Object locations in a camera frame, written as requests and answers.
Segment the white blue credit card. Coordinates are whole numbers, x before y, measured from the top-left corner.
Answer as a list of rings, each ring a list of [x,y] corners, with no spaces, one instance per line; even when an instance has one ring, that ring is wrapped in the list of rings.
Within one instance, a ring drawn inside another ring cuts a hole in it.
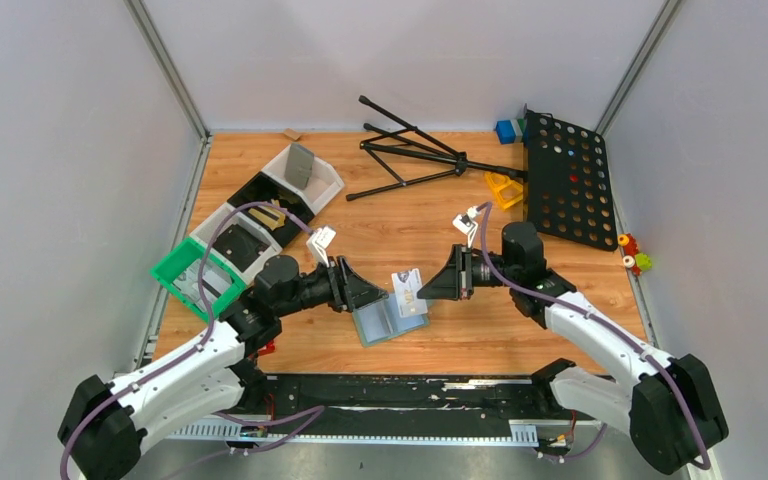
[[[418,268],[393,273],[391,280],[397,309],[402,318],[428,313],[427,301],[418,296],[423,286]]]

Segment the white plastic bin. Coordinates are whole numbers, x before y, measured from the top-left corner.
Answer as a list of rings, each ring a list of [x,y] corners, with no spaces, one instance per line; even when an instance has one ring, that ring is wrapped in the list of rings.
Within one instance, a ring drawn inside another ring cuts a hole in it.
[[[213,253],[246,285],[254,280],[266,261],[281,253],[282,247],[264,228],[244,213],[234,216],[221,226],[235,208],[224,203],[193,229],[190,237],[206,246],[213,242]]]
[[[297,195],[313,214],[317,215],[344,189],[345,182],[331,164],[314,154],[312,176],[307,187],[299,190],[290,185],[284,178],[289,145],[270,160],[260,172]]]

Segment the green plastic bin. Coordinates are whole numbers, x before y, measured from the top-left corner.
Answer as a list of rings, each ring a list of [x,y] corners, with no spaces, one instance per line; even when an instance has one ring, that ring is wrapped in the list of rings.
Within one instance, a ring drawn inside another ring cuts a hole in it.
[[[204,246],[192,238],[184,239],[152,270],[152,276],[197,317],[208,322],[205,302],[198,286],[204,290],[215,318],[218,318],[244,291],[246,284],[232,270],[231,264],[214,250],[198,277],[199,265],[205,253]]]

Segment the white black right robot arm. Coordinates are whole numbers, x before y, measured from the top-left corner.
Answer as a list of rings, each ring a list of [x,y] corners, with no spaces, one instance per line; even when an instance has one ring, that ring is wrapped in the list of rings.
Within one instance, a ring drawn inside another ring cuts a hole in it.
[[[601,378],[559,359],[538,373],[550,402],[626,434],[663,474],[687,465],[710,469],[709,450],[728,437],[729,427],[707,366],[692,354],[669,354],[604,315],[548,267],[532,223],[507,224],[501,240],[498,254],[454,245],[419,297],[458,301],[478,287],[508,288],[524,317],[572,342],[609,375]]]

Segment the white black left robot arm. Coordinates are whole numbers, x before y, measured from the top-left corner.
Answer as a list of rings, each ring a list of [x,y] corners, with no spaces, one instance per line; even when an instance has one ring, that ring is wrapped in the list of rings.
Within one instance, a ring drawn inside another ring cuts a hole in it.
[[[343,256],[310,273],[291,256],[270,258],[253,284],[183,346],[113,380],[92,375],[76,386],[57,431],[61,478],[75,465],[87,479],[121,479],[170,433],[240,403],[258,404],[265,376],[253,358],[281,334],[283,317],[320,305],[353,312],[387,296]]]

